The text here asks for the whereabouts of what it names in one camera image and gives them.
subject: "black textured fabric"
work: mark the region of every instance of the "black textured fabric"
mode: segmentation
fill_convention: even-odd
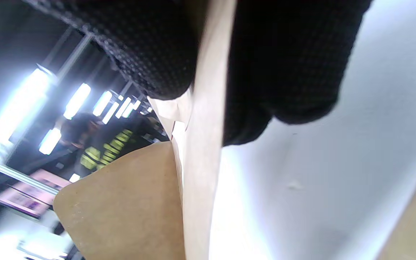
[[[171,0],[24,0],[84,33],[154,99],[175,99],[195,75],[197,42]]]
[[[237,3],[224,145],[255,140],[271,115],[304,124],[335,106],[371,0],[241,0]]]
[[[170,0],[24,0],[94,36],[155,99],[195,74],[196,41]],[[272,116],[304,124],[335,106],[371,0],[239,0],[229,54],[224,145],[255,140]]]
[[[79,154],[76,161],[75,173],[81,177],[88,176],[111,161],[151,145],[148,140],[154,138],[161,142],[169,141],[153,128],[146,116],[136,110],[133,110],[128,118],[112,118],[107,125],[100,126],[86,142],[86,149]]]
[[[268,2],[252,53],[261,104],[289,124],[328,114],[371,0]]]

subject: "fluorescent light tube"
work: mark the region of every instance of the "fluorescent light tube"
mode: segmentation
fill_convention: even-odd
[[[73,173],[73,175],[70,177],[69,181],[70,182],[75,182],[79,180],[79,175],[76,173]]]
[[[123,112],[123,117],[128,118],[129,117],[129,114],[131,114],[131,111],[133,110],[133,107],[134,107],[134,104],[133,103],[129,103],[129,105],[127,106],[127,108]]]
[[[78,90],[73,94],[70,101],[65,107],[64,117],[68,120],[71,120],[72,117],[76,115],[79,108],[83,105],[89,93],[91,92],[91,87],[88,84],[83,83],[79,86]]]
[[[105,115],[104,119],[102,120],[102,123],[106,124],[109,123],[110,118],[112,117],[112,115],[115,113],[115,111],[117,110],[119,104],[117,102],[115,102],[112,107],[110,108],[109,112],[107,112],[107,114]]]
[[[35,108],[50,85],[50,76],[40,69],[28,76],[0,115],[0,143],[6,143],[18,125]]]
[[[139,107],[139,105],[140,105],[140,100],[137,100],[137,101],[134,103],[134,107],[133,107],[133,109],[134,109],[134,110],[137,110],[137,108]]]
[[[92,111],[92,113],[96,117],[102,115],[102,112],[104,111],[105,107],[107,107],[107,104],[110,102],[110,99],[112,99],[112,93],[110,91],[105,91],[99,98],[99,101],[97,101],[96,105],[94,106],[94,110]]]
[[[118,112],[115,114],[117,118],[120,118],[122,116],[124,110],[127,108],[130,102],[131,102],[131,99],[127,97],[125,101],[123,102],[122,106],[120,107],[120,109],[118,109]]]
[[[45,155],[50,155],[54,147],[56,147],[57,143],[61,139],[61,131],[57,128],[49,130],[46,134],[44,139],[41,141],[41,145],[39,151]]]

